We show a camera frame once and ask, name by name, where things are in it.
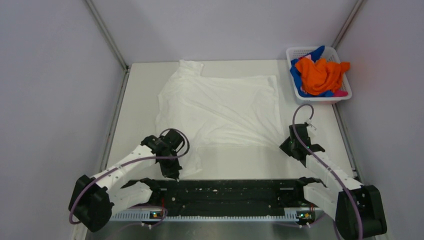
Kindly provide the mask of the white t shirt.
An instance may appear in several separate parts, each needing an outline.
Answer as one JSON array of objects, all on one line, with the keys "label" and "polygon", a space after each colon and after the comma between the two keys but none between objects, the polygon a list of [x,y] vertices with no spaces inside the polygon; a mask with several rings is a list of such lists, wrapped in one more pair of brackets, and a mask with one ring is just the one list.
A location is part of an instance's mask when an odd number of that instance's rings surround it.
[{"label": "white t shirt", "polygon": [[200,62],[180,60],[158,94],[158,133],[183,132],[190,143],[181,178],[203,170],[201,148],[271,147],[282,141],[277,77],[203,76]]}]

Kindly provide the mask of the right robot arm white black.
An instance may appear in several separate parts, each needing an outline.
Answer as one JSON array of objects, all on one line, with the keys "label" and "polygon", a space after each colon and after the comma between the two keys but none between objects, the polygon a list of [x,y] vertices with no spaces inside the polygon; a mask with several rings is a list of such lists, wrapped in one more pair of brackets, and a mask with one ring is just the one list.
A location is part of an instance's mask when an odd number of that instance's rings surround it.
[{"label": "right robot arm white black", "polygon": [[295,183],[293,200],[299,206],[312,203],[332,218],[345,240],[370,238],[387,233],[388,227],[380,191],[350,177],[330,160],[326,150],[313,144],[307,123],[289,126],[289,137],[280,149],[299,161],[315,177],[301,177]]}]

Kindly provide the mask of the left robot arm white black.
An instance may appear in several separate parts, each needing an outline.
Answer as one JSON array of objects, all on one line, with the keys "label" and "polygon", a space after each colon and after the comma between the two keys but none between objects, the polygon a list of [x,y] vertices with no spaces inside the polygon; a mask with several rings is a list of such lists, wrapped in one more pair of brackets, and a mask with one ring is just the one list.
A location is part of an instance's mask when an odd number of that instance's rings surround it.
[{"label": "left robot arm white black", "polygon": [[127,156],[102,172],[82,175],[75,182],[69,202],[69,223],[83,224],[91,232],[97,232],[113,215],[133,206],[156,206],[161,194],[142,180],[136,180],[136,176],[159,164],[163,177],[178,180],[182,170],[179,159],[189,150],[187,136],[178,129],[168,128],[159,136],[145,137]]}]

